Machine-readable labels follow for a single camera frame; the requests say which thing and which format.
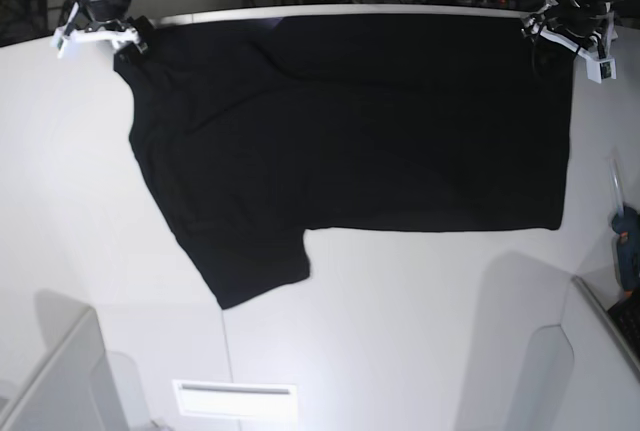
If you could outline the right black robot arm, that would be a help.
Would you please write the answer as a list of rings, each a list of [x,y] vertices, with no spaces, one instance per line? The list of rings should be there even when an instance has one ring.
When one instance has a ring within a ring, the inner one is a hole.
[[[152,28],[148,20],[129,16],[132,0],[70,0],[63,6],[60,24],[51,46],[58,56],[76,44],[105,42],[114,51],[132,48],[140,55],[148,51],[144,33]]]

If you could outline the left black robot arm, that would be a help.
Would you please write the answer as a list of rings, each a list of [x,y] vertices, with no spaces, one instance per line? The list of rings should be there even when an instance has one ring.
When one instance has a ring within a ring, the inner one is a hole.
[[[627,0],[545,0],[542,7],[522,18],[522,34],[531,40],[561,37],[570,46],[588,49],[606,41],[613,5]]]

